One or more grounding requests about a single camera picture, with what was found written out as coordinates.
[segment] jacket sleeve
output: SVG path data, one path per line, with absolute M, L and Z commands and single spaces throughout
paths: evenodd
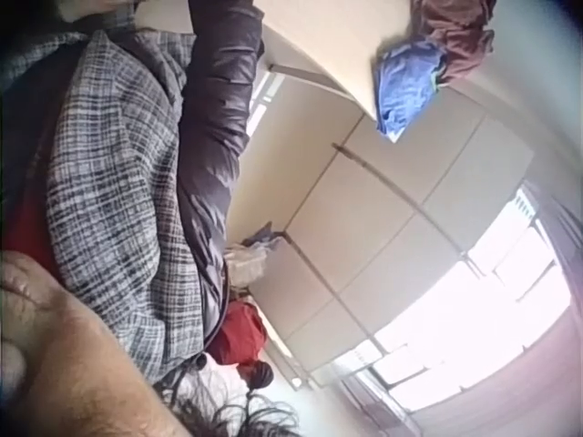
M 225 300 L 220 272 L 226 217 L 239 156 L 249 141 L 262 12 L 252 0 L 189 0 L 189 8 L 198 34 L 183 90 L 177 191 L 184 234 L 199 268 L 208 338 Z

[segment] plaid coat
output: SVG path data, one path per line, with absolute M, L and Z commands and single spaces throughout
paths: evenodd
M 152 382 L 201 352 L 220 321 L 226 213 L 248 141 L 261 13 L 247 0 L 210 3 L 196 44 L 61 34 L 2 72 L 4 92 L 59 47 L 88 41 L 56 122 L 46 219 L 66 287 Z

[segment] red clothing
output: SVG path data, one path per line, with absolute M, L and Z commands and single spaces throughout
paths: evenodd
M 267 330 L 254 305 L 241 301 L 229 303 L 225 321 L 206 352 L 220 365 L 251 367 L 267 340 Z
M 26 190 L 14 216 L 11 217 L 10 225 L 4 229 L 2 250 L 14 250 L 28 255 L 59 280 L 48 235 L 44 202 L 34 189 Z

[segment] hand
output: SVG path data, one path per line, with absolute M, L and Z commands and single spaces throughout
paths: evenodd
M 7 405 L 24 435 L 189 435 L 97 314 L 25 255 L 3 252 L 1 271 L 2 377 L 26 388 Z
M 88 15 L 115 11 L 121 5 L 133 4 L 134 0 L 55 0 L 56 10 L 63 21 L 73 23 Z

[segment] dark hair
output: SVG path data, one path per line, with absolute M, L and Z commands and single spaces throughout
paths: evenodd
M 256 361 L 247 381 L 250 391 L 264 389 L 273 382 L 274 375 L 271 366 L 264 361 Z
M 258 375 L 264 372 L 264 379 L 261 380 L 271 382 L 271 366 L 260 362 L 267 367 L 261 365 L 262 370 Z M 194 379 L 196 389 L 192 398 L 182 400 L 179 398 L 179 386 L 187 374 Z M 217 409 L 194 362 L 183 363 L 180 369 L 174 370 L 154 387 L 160 398 L 193 436 L 301 437 L 297 431 L 296 414 L 288 405 L 273 403 L 253 391 L 250 391 L 242 405 L 227 403 Z
M 262 405 L 252 410 L 252 405 Z M 174 411 L 192 436 L 204 437 L 301 437 L 293 412 L 252 395 L 244 405 L 226 405 L 205 417 L 193 401 L 186 401 Z

